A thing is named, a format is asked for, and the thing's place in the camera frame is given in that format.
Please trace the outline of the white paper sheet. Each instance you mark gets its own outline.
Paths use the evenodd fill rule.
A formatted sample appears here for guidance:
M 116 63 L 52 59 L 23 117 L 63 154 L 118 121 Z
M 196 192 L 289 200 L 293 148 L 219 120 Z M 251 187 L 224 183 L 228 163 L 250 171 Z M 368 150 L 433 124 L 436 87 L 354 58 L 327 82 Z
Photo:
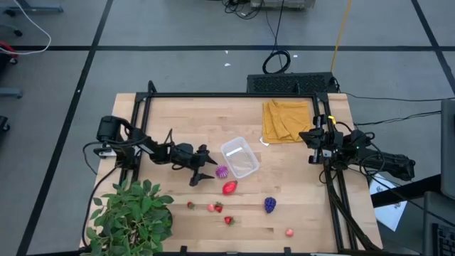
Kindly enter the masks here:
M 387 191 L 390 188 L 396 188 L 396 185 L 393 182 L 388 181 L 380 174 L 375 174 L 373 177 L 374 179 L 370 182 L 369 186 L 370 195 Z M 405 211 L 406 205 L 406 201 L 401 201 L 392 205 L 375 208 L 375 216 L 377 221 L 392 231 L 396 231 L 402 214 Z

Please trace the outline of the grey furniture base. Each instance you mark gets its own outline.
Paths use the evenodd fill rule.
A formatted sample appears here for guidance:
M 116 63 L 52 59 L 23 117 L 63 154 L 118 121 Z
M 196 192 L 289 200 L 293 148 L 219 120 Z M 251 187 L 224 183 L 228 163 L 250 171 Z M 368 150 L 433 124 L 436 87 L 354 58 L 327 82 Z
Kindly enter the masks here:
M 32 4 L 32 0 L 0 0 L 0 14 L 14 17 L 21 10 L 26 13 L 57 12 L 63 13 L 64 9 L 58 2 L 56 4 Z

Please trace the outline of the clear plastic tupperware container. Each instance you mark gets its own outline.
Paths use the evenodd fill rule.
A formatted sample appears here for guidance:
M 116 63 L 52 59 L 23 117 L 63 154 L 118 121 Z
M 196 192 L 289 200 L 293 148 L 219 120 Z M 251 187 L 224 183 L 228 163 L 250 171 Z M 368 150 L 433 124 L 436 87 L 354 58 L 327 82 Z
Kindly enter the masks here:
M 259 169 L 257 157 L 243 137 L 224 143 L 220 150 L 235 178 L 244 178 Z

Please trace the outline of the black flat bar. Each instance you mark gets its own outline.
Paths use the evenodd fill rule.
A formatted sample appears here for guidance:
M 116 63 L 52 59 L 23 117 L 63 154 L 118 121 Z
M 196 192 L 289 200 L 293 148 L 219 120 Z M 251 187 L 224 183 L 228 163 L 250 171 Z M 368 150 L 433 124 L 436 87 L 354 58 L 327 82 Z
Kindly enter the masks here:
M 422 198 L 426 192 L 441 193 L 440 174 L 394 188 L 387 185 L 383 178 L 377 180 L 372 177 L 372 180 L 377 184 L 371 186 L 375 192 L 371 195 L 374 208 Z

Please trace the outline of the grey monitor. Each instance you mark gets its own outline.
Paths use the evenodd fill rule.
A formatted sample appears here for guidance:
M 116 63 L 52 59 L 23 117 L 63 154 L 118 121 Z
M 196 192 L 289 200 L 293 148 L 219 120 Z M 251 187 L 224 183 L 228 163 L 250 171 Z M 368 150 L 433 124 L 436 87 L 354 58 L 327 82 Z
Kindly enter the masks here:
M 455 100 L 441 102 L 441 191 L 455 200 Z

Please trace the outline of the grey desk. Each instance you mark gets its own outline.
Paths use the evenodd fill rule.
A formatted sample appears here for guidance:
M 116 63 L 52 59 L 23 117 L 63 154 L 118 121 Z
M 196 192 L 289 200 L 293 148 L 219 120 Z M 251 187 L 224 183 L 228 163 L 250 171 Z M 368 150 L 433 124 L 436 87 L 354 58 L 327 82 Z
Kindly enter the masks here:
M 455 228 L 455 200 L 435 192 L 424 194 L 423 255 L 432 255 L 432 224 Z

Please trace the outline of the grey furniture leg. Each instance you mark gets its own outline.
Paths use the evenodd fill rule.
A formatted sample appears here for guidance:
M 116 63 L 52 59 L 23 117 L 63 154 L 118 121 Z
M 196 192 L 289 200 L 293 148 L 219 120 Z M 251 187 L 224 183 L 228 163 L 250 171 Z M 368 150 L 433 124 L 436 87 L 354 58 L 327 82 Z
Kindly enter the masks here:
M 23 97 L 23 92 L 18 88 L 0 87 L 0 97 L 15 97 L 20 99 Z

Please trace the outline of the green potted plant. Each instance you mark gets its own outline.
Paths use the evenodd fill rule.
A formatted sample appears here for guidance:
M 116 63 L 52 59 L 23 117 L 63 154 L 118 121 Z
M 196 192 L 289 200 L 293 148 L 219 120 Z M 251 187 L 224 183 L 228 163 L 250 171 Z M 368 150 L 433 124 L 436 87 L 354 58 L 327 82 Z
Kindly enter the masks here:
M 172 236 L 169 195 L 159 195 L 160 185 L 149 180 L 113 185 L 114 193 L 94 197 L 81 256 L 153 256 L 164 250 Z

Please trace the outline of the grey equipment box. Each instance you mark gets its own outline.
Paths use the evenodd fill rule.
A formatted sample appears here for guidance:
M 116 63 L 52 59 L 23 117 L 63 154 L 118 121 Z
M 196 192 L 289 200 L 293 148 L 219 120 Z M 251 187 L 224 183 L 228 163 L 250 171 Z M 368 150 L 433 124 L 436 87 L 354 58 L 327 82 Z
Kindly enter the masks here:
M 280 8 L 281 6 L 290 9 L 310 9 L 314 7 L 316 0 L 248 0 L 252 8 Z

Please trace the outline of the black keyboard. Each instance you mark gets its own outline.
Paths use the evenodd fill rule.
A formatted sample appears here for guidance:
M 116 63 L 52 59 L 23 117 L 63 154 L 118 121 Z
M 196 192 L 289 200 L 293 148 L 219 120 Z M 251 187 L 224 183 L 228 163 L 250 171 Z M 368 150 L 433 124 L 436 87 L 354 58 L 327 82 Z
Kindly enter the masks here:
M 432 224 L 432 255 L 455 256 L 455 228 Z

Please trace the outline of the red object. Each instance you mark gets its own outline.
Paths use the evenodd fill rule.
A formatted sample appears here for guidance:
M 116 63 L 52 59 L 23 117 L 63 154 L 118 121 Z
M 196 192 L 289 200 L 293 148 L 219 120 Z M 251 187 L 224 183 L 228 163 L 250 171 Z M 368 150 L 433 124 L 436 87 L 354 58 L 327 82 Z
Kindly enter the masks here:
M 7 54 L 10 57 L 10 63 L 16 65 L 18 63 L 18 53 L 7 43 L 0 41 L 0 51 Z

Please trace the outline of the folded yellow cloth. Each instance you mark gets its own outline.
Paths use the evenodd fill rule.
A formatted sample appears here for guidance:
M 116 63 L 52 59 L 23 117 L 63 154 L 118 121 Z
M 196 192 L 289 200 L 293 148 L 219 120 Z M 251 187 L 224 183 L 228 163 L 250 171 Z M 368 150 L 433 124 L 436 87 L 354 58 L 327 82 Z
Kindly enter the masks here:
M 307 102 L 263 103 L 262 139 L 267 144 L 302 142 L 300 132 L 312 128 Z

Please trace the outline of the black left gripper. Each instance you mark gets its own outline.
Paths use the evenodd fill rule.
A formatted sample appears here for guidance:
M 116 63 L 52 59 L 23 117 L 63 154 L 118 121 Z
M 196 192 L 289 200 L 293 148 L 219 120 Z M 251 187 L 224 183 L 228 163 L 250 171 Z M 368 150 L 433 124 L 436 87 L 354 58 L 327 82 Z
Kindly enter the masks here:
M 210 157 L 210 151 L 205 144 L 198 147 L 196 153 L 193 152 L 193 146 L 187 143 L 181 143 L 171 149 L 171 163 L 174 171 L 180 169 L 190 169 L 193 175 L 189 181 L 189 186 L 197 186 L 201 180 L 214 179 L 210 176 L 199 172 L 199 168 L 205 166 L 206 163 L 218 165 L 218 163 Z

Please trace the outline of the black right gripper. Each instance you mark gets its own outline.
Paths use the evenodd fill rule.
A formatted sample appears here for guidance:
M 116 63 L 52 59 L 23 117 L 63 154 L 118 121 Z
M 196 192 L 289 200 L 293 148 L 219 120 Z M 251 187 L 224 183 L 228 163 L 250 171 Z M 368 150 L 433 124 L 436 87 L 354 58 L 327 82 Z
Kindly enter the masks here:
M 299 132 L 308 148 L 314 153 L 309 157 L 310 164 L 322 164 L 324 158 L 331 158 L 343 145 L 343 133 L 336 129 L 327 114 L 313 118 L 315 128 L 308 132 Z

